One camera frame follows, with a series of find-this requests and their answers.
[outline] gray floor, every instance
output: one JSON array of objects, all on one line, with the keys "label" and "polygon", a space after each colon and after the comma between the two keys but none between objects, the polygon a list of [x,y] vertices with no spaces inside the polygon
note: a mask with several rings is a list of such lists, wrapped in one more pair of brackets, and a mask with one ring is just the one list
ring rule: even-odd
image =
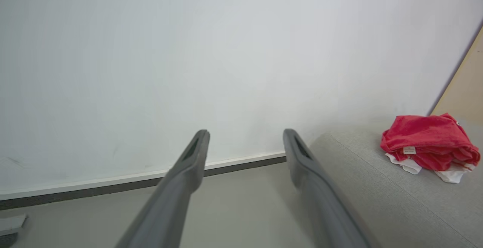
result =
[{"label": "gray floor", "polygon": [[[16,248],[113,247],[154,188],[0,212],[29,215]],[[181,247],[314,247],[286,163],[209,176],[191,197]]]}]

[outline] white label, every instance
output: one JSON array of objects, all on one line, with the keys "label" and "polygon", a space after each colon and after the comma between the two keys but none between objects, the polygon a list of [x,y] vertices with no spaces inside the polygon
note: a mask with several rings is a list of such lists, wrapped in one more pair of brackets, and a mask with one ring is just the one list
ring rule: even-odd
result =
[{"label": "white label", "polygon": [[402,152],[405,155],[415,155],[416,154],[416,148],[414,146],[408,146],[402,149]]}]

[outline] red garment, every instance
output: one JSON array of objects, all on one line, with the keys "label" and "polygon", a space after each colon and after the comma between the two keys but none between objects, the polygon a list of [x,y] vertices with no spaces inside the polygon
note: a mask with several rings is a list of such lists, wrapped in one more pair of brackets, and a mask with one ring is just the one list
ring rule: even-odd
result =
[{"label": "red garment", "polygon": [[[405,155],[403,147],[414,146],[415,155]],[[445,113],[441,116],[397,116],[389,130],[383,133],[381,148],[398,161],[409,156],[421,167],[445,171],[450,163],[480,161],[478,148],[471,144],[463,128]]]}]

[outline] white wall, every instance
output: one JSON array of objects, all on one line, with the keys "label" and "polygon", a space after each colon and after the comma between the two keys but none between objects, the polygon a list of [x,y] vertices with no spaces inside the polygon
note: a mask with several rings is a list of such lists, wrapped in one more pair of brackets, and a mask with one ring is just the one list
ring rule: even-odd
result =
[{"label": "white wall", "polygon": [[0,190],[426,114],[483,0],[0,0]]}]

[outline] white garment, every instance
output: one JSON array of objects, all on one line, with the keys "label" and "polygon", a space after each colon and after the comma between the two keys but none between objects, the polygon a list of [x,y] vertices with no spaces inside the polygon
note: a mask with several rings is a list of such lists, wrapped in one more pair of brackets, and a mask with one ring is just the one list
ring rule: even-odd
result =
[{"label": "white garment", "polygon": [[[400,165],[404,171],[409,172],[411,174],[418,174],[422,167],[419,166],[414,160],[409,157],[407,160],[403,160],[401,162],[397,161],[395,156],[386,153],[386,156],[389,157],[389,160],[391,160],[391,163]],[[451,163],[449,169],[441,172],[435,171],[436,175],[440,177],[443,181],[446,183],[454,183],[458,184],[459,181],[461,180],[461,176],[463,176],[466,172],[471,172],[475,166],[467,163],[463,164],[455,164]]]}]

